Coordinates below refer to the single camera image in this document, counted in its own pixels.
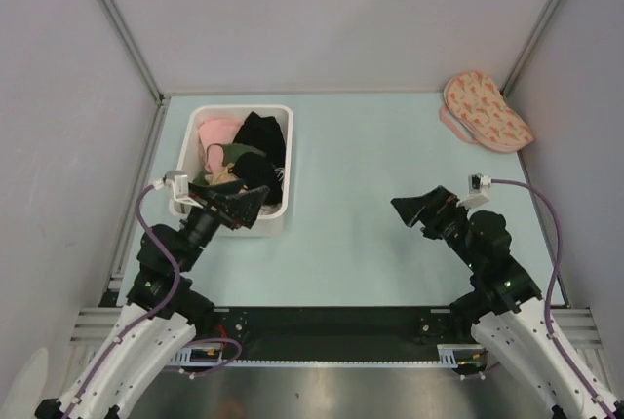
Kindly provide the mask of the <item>white plastic bin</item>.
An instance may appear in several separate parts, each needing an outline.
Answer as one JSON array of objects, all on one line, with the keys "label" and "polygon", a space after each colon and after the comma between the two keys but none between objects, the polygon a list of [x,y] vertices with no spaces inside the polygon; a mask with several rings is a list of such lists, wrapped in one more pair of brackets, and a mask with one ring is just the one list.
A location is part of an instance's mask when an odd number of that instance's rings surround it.
[{"label": "white plastic bin", "polygon": [[177,170],[185,171],[189,176],[197,175],[203,167],[200,161],[200,139],[198,130],[205,121],[214,119],[234,119],[244,121],[255,112],[260,117],[274,117],[280,126],[286,144],[284,177],[282,181],[283,198],[281,205],[270,213],[261,213],[252,229],[232,231],[221,227],[217,234],[228,238],[276,237],[285,227],[286,211],[289,205],[290,175],[293,151],[293,112],[280,104],[222,104],[204,105],[191,112],[186,132],[181,144]]}]

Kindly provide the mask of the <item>floral mesh laundry bag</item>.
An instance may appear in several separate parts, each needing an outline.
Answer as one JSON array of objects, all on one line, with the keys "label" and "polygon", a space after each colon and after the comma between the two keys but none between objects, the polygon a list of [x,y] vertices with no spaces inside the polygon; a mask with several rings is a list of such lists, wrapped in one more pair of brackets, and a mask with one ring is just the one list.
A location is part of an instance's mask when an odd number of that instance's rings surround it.
[{"label": "floral mesh laundry bag", "polygon": [[534,142],[528,124],[507,105],[493,79],[479,71],[446,83],[439,118],[460,141],[497,153],[515,153]]}]

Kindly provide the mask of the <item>black bra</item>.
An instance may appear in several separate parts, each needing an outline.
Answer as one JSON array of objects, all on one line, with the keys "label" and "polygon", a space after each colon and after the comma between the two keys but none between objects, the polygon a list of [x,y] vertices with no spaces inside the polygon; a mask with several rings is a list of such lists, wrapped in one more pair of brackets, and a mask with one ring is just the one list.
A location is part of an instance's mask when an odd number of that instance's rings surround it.
[{"label": "black bra", "polygon": [[248,189],[266,186],[269,189],[265,205],[278,205],[282,202],[283,191],[278,174],[273,165],[263,156],[246,152],[238,158],[231,173],[243,180]]}]

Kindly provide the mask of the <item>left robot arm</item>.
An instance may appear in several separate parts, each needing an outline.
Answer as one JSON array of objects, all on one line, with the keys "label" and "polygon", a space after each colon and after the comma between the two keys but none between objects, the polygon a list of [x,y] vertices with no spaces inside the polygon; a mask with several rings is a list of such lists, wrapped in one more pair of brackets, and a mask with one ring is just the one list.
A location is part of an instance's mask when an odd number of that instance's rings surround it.
[{"label": "left robot arm", "polygon": [[214,333],[215,305],[185,275],[220,228],[254,226],[270,189],[241,180],[195,185],[183,171],[168,171],[138,197],[162,189],[188,215],[177,228],[136,218],[143,230],[139,270],[117,321],[83,373],[59,398],[42,400],[35,417],[127,418],[178,351]]}]

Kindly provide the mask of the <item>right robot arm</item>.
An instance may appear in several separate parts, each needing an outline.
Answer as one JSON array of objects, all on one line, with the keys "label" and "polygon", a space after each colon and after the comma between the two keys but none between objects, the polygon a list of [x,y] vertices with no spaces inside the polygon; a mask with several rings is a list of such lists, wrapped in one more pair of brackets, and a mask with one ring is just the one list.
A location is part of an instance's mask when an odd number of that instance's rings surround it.
[{"label": "right robot arm", "polygon": [[391,201],[406,226],[444,241],[472,272],[472,292],[450,306],[451,334],[476,340],[555,418],[622,417],[622,400],[581,359],[548,295],[512,256],[505,218],[482,208],[490,186],[489,177],[475,174],[463,199],[438,186]]}]

